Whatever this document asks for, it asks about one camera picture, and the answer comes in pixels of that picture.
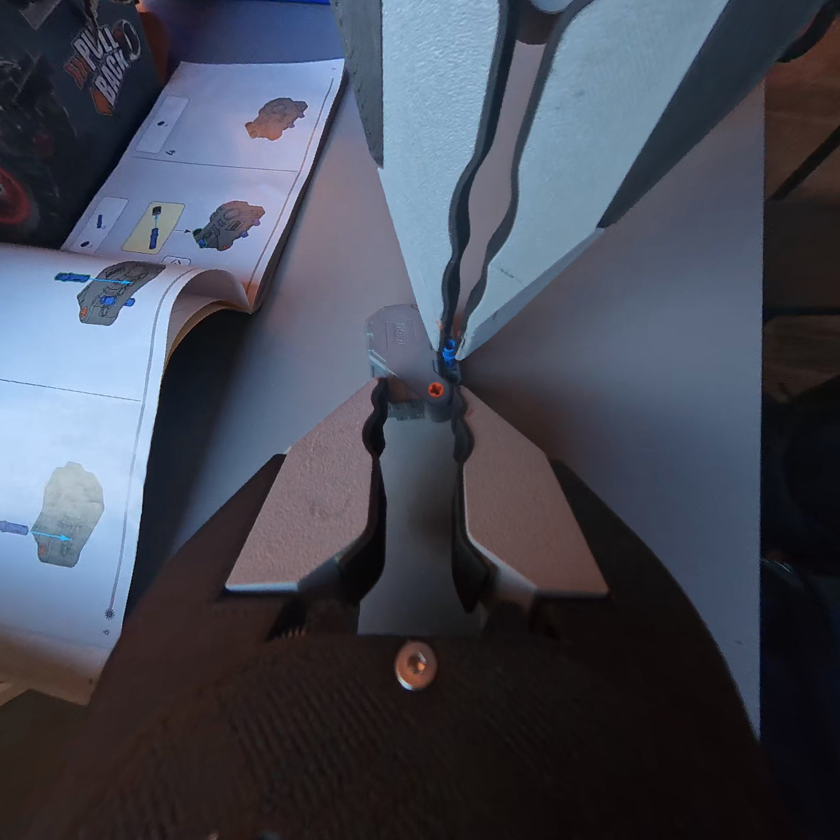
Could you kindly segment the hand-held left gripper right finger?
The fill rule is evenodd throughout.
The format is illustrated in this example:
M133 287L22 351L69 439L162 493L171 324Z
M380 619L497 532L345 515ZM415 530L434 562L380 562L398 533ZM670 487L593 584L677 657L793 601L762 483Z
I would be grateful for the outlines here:
M608 588L543 451L460 386L452 428L458 467L452 571L466 611Z

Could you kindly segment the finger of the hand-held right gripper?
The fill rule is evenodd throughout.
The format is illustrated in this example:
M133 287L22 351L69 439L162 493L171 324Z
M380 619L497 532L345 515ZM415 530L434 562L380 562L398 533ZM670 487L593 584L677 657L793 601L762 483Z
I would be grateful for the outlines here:
M823 2L598 1L553 38L511 230L467 306L463 360L733 109Z
M492 142L518 3L336 1L371 157L416 304L440 349L453 333L469 191Z

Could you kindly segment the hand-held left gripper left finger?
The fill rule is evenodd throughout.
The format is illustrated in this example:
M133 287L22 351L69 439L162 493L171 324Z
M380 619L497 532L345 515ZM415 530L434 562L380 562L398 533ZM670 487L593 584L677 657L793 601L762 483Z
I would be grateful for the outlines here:
M227 592L364 598L385 562L386 416L385 380L372 379L289 448Z

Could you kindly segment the grey lego motor block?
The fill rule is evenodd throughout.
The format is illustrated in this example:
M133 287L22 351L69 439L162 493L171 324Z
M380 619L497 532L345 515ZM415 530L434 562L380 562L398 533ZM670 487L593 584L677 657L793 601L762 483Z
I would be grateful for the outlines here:
M454 389L460 383L459 363L445 369L415 304L376 311L366 323L366 346L371 374L386 379L389 418L450 420Z

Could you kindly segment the lego instruction booklet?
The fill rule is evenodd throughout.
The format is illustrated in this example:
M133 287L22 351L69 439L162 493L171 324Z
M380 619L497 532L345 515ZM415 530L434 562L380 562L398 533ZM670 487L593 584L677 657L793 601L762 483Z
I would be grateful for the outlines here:
M260 307L344 74L181 63L65 244L2 246L2 703L89 701L130 593L165 366L208 315Z

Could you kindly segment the dark lego set box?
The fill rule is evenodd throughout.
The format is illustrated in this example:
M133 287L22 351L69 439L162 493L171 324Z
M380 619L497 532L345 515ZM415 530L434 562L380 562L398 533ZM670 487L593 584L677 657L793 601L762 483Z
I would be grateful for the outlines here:
M1 240L57 248L161 91L137 2L1 2Z

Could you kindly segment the thin black bar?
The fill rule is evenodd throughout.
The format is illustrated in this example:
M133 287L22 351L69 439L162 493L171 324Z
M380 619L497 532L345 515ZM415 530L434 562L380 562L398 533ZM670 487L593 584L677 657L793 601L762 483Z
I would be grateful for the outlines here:
M840 129L835 129L817 148L782 182L770 196L771 201L782 201L793 193L813 172L823 164L839 147Z

